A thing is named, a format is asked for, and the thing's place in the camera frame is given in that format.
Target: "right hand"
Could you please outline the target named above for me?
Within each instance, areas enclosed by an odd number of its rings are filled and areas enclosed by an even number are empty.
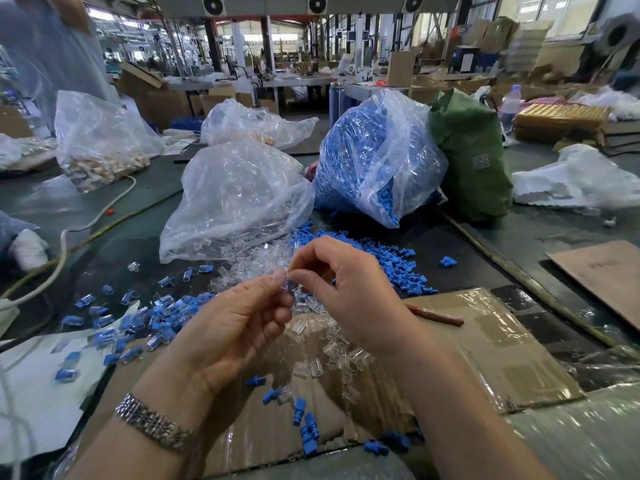
[[[289,279],[316,295],[348,338],[373,355],[396,352],[417,323],[378,260],[332,237],[302,247],[291,260]]]

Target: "silver bracelet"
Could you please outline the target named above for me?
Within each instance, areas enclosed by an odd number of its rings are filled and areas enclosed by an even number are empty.
[[[131,393],[125,396],[115,414],[151,441],[174,453],[184,452],[195,436],[192,431],[182,429],[166,416],[150,409]]]

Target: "plastic bottle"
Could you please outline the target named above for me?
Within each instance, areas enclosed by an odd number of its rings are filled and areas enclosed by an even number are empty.
[[[520,85],[514,84],[511,92],[502,99],[502,107],[500,108],[500,122],[505,133],[510,133],[513,128],[513,119],[520,110],[522,101],[520,99]]]

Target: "hand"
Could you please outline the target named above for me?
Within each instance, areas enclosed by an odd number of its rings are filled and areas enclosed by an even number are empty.
[[[375,257],[329,236],[293,256],[289,279],[316,295],[348,338],[374,355],[393,354],[417,323]]]
[[[291,320],[283,269],[224,291],[204,305],[163,355],[201,374],[213,395]]]

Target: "green bag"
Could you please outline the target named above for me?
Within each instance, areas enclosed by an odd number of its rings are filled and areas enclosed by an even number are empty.
[[[438,95],[429,128],[449,159],[441,188],[455,208],[470,221],[506,215],[513,185],[496,112],[452,89]]]

